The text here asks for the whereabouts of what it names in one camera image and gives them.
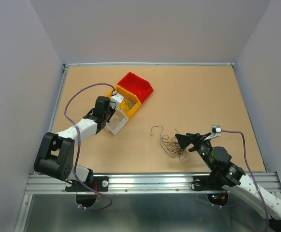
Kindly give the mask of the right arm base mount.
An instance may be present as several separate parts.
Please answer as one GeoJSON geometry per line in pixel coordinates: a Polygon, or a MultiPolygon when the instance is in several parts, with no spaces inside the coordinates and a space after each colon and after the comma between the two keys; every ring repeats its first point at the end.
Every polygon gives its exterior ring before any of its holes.
{"type": "Polygon", "coordinates": [[[210,174],[193,176],[190,182],[190,189],[193,191],[210,191],[207,193],[209,203],[220,208],[226,207],[228,203],[228,191],[214,180],[210,174]]]}

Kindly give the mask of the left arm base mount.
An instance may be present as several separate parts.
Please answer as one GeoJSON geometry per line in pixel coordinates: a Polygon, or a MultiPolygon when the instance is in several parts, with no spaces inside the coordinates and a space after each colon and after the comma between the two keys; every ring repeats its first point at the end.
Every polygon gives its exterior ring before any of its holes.
{"type": "Polygon", "coordinates": [[[67,192],[76,192],[76,203],[78,208],[85,211],[97,211],[110,207],[113,203],[111,197],[106,195],[109,190],[109,177],[106,175],[94,177],[93,170],[77,165],[66,179],[67,192]],[[109,203],[105,206],[95,207],[98,200],[107,199],[109,203]]]}

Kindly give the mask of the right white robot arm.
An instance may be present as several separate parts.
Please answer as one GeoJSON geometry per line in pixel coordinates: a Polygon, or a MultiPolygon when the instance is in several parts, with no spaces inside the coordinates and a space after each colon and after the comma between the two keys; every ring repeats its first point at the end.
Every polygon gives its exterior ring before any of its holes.
{"type": "Polygon", "coordinates": [[[247,174],[234,164],[224,147],[211,145],[211,139],[221,134],[215,130],[205,135],[187,133],[175,137],[181,149],[193,145],[189,151],[197,152],[210,169],[208,183],[212,188],[230,191],[257,211],[266,220],[267,228],[281,232],[281,199],[261,187],[253,173],[247,174]]]}

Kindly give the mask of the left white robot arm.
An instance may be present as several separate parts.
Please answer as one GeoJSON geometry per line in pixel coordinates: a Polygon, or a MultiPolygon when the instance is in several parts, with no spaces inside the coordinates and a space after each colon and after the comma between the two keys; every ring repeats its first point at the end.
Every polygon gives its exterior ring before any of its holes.
{"type": "Polygon", "coordinates": [[[77,181],[82,190],[91,189],[92,171],[77,164],[74,147],[80,148],[82,141],[104,129],[121,101],[118,94],[110,98],[99,96],[95,107],[78,123],[58,133],[46,133],[34,162],[34,171],[62,181],[77,181]]]}

